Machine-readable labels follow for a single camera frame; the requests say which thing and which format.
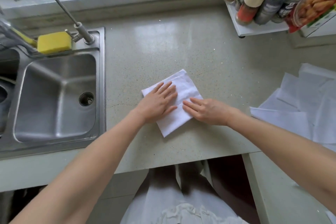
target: person's right arm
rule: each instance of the person's right arm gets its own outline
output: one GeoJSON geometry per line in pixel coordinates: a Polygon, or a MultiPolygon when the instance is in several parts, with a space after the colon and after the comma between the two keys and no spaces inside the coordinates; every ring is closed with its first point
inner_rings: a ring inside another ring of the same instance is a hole
{"type": "Polygon", "coordinates": [[[262,150],[290,178],[336,215],[336,153],[272,124],[254,119],[213,99],[184,101],[197,120],[225,125],[262,150]]]}

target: faucet handle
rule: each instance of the faucet handle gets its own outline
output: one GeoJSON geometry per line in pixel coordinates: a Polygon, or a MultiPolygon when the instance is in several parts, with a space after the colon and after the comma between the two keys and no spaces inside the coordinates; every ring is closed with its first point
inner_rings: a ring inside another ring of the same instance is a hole
{"type": "Polygon", "coordinates": [[[71,37],[71,40],[73,40],[75,43],[77,43],[81,39],[78,34],[72,35],[67,29],[65,29],[64,31],[71,37]]]}

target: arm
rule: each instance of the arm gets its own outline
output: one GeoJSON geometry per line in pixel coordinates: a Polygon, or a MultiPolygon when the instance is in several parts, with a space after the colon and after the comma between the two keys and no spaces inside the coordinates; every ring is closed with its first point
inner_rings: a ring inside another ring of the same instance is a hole
{"type": "Polygon", "coordinates": [[[213,99],[184,101],[200,121],[226,125],[262,150],[290,178],[336,214],[336,153],[304,137],[254,119],[213,99]]]}
{"type": "Polygon", "coordinates": [[[140,128],[166,116],[176,106],[171,82],[160,83],[119,124],[83,150],[11,222],[85,223],[129,144],[140,128]]]}

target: white shelf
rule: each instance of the white shelf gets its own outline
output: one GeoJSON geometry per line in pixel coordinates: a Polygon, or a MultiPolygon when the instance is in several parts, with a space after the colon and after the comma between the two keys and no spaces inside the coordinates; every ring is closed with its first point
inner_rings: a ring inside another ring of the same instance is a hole
{"type": "Polygon", "coordinates": [[[226,3],[226,6],[229,10],[234,28],[236,29],[237,34],[239,36],[260,35],[260,34],[288,30],[288,25],[285,22],[274,23],[270,21],[270,22],[267,22],[265,25],[258,25],[252,22],[250,25],[247,25],[247,26],[239,25],[236,22],[237,11],[235,9],[235,5],[226,3]]]}

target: white skirt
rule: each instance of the white skirt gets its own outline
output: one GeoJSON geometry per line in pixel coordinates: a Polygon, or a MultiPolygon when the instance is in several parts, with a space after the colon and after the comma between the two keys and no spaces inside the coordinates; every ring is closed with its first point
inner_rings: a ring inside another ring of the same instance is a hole
{"type": "Polygon", "coordinates": [[[176,180],[174,166],[151,169],[121,224],[248,224],[199,174],[176,180]]]}

